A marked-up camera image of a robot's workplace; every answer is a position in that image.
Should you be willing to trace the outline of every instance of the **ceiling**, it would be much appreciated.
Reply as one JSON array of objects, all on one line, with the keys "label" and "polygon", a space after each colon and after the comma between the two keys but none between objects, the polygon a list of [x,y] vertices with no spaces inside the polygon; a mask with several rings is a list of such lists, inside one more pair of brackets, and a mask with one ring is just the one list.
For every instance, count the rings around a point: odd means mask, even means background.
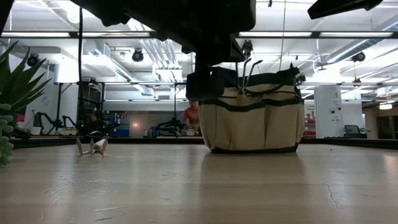
[{"label": "ceiling", "polygon": [[[286,11],[284,14],[284,2],[273,0],[272,7],[267,7],[268,1],[257,0],[256,26],[253,30],[289,30],[289,31],[380,31],[379,26],[394,16],[397,18],[398,0],[384,1],[380,6],[371,10],[357,10],[346,12],[326,18],[311,20],[307,14],[307,9],[315,0],[287,0]],[[78,7],[70,1],[42,1],[42,0],[16,0],[9,20],[4,31],[77,31],[76,15]],[[101,21],[90,14],[84,13],[85,32],[89,31],[135,31],[133,26],[117,25],[104,27]],[[261,64],[254,67],[254,74],[265,72],[277,72],[289,67],[290,63],[295,66],[302,66],[302,73],[307,77],[307,81],[314,81],[318,74],[318,67],[313,66],[314,62],[321,61],[318,57],[332,54],[344,46],[352,43],[354,39],[251,39],[254,46],[252,61],[248,67],[257,61],[263,60]],[[67,53],[69,57],[77,58],[78,41],[76,39],[23,39],[21,44],[35,47],[59,47]],[[243,39],[238,39],[238,43],[243,44]],[[138,39],[97,39],[95,45],[101,49],[106,44],[111,50],[111,58],[120,65],[125,71],[130,73],[136,80],[142,82],[152,82],[153,64],[146,48]],[[181,46],[172,43],[178,65],[182,69],[182,78],[192,72],[194,64],[193,55],[181,53]],[[159,49],[167,60],[163,45],[159,44]],[[135,48],[144,48],[144,60],[133,62],[132,53]],[[372,74],[383,68],[396,63],[398,56],[398,39],[383,40],[382,42],[369,47],[363,52],[366,60],[356,64],[353,62],[341,61],[326,68],[333,71],[340,71],[340,81],[352,82],[355,74],[361,76]],[[46,57],[56,63],[59,56],[46,55]],[[98,80],[114,82],[115,74],[106,64],[85,60],[83,57],[83,75],[95,77]],[[231,63],[222,63],[220,66],[234,68]],[[239,65],[239,73],[242,74],[243,64]],[[366,82],[382,82],[390,77],[398,77],[398,70],[388,70],[368,78]],[[372,88],[363,88],[362,93],[373,91]]]}]

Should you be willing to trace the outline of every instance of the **cable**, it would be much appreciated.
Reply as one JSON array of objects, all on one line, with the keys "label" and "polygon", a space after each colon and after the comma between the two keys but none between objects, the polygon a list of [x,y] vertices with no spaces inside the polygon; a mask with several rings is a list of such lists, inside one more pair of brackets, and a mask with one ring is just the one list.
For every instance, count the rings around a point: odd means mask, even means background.
[{"label": "cable", "polygon": [[355,78],[355,80],[356,80],[356,65],[355,65],[356,63],[354,62],[354,78]]},{"label": "cable", "polygon": [[282,31],[282,47],[280,48],[279,71],[282,68],[282,54],[284,53],[285,24],[286,24],[286,0],[285,0],[285,6],[284,6],[284,27],[283,27],[283,31]]},{"label": "cable", "polygon": [[79,69],[79,110],[78,110],[78,118],[79,120],[86,123],[86,110],[85,110],[85,102],[83,100],[83,78],[81,75],[81,55],[83,51],[83,8],[79,7],[79,49],[78,49],[78,69]]}]

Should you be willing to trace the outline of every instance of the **pipe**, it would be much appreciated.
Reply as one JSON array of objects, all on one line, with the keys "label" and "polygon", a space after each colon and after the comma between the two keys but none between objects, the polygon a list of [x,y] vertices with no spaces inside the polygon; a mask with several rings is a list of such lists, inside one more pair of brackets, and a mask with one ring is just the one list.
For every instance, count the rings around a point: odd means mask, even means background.
[{"label": "pipe", "polygon": [[160,67],[159,64],[157,63],[156,59],[154,58],[152,52],[151,52],[151,51],[148,49],[148,47],[146,46],[146,43],[145,43],[142,39],[139,40],[139,43],[142,45],[142,48],[144,48],[145,51],[148,53],[148,56],[150,57],[150,59],[151,59],[154,63],[156,63],[156,65],[157,65],[158,67]]},{"label": "pipe", "polygon": [[157,54],[158,54],[158,56],[159,56],[159,58],[160,58],[160,61],[163,63],[163,66],[166,67],[166,68],[168,68],[169,65],[167,64],[167,61],[166,61],[166,59],[164,58],[163,52],[162,52],[162,50],[160,49],[159,45],[157,44],[157,41],[156,41],[156,40],[149,40],[149,42],[152,43],[152,47],[153,47],[154,50],[157,52]]},{"label": "pipe", "polygon": [[367,78],[374,77],[376,75],[382,75],[382,74],[385,74],[385,73],[388,73],[388,72],[394,72],[396,70],[398,70],[398,63],[386,66],[386,67],[384,67],[382,69],[379,69],[379,70],[377,70],[375,72],[369,72],[369,73],[365,73],[365,74],[362,74],[362,75],[358,75],[357,78],[362,78],[364,80],[364,79],[367,79]]},{"label": "pipe", "polygon": [[153,48],[153,46],[152,46],[152,44],[150,43],[150,41],[148,41],[148,40],[144,40],[144,42],[146,42],[146,44],[147,44],[147,46],[148,46],[148,49],[154,54],[154,57],[155,57],[155,59],[160,63],[160,64],[162,64],[162,68],[166,68],[167,67],[167,64],[164,64],[163,62],[162,62],[162,59],[160,59],[160,56],[156,53],[156,50]]},{"label": "pipe", "polygon": [[175,56],[175,51],[174,51],[173,43],[172,43],[172,41],[171,41],[170,39],[168,39],[168,40],[166,40],[166,41],[167,41],[166,44],[169,46],[169,49],[170,49],[170,52],[171,52],[171,56],[172,56],[172,59],[173,59],[173,63],[174,63],[175,66],[179,67],[178,60],[177,60],[177,58],[176,58],[176,56]]},{"label": "pipe", "polygon": [[169,60],[169,63],[171,63],[172,66],[173,66],[173,68],[175,68],[175,64],[174,64],[174,62],[173,62],[173,58],[172,58],[172,56],[171,56],[171,53],[170,53],[169,49],[168,49],[167,46],[166,46],[165,41],[160,42],[160,43],[162,44],[162,47],[163,47],[163,49],[164,49],[164,51],[165,51],[165,53],[166,53],[166,56],[167,56],[167,59]]}]

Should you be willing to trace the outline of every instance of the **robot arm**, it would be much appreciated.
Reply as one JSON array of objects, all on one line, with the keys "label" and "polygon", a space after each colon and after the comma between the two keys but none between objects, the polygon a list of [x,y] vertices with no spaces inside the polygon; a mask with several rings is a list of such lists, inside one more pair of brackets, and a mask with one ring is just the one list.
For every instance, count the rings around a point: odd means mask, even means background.
[{"label": "robot arm", "polygon": [[62,116],[62,119],[63,119],[63,127],[64,127],[64,128],[67,128],[67,119],[69,120],[69,122],[71,122],[71,124],[73,125],[73,127],[76,127],[76,128],[77,128],[76,123],[73,122],[73,120],[72,120],[69,116],[63,115],[63,116]]},{"label": "robot arm", "polygon": [[[51,120],[47,113],[37,112],[36,116],[39,122],[39,127],[42,128],[40,131],[40,135],[49,135],[54,128],[62,128],[62,121],[60,121],[59,119],[56,119],[55,121]],[[44,126],[42,116],[44,116],[44,118],[47,119],[47,121],[52,125],[51,129],[45,134],[43,133]]]}]

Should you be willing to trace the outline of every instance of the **white pillar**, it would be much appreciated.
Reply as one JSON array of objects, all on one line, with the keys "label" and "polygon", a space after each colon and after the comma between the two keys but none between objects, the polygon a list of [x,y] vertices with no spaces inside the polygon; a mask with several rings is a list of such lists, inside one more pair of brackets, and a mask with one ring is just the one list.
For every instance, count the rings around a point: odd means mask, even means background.
[{"label": "white pillar", "polygon": [[315,114],[317,138],[344,136],[340,86],[315,88]]}]

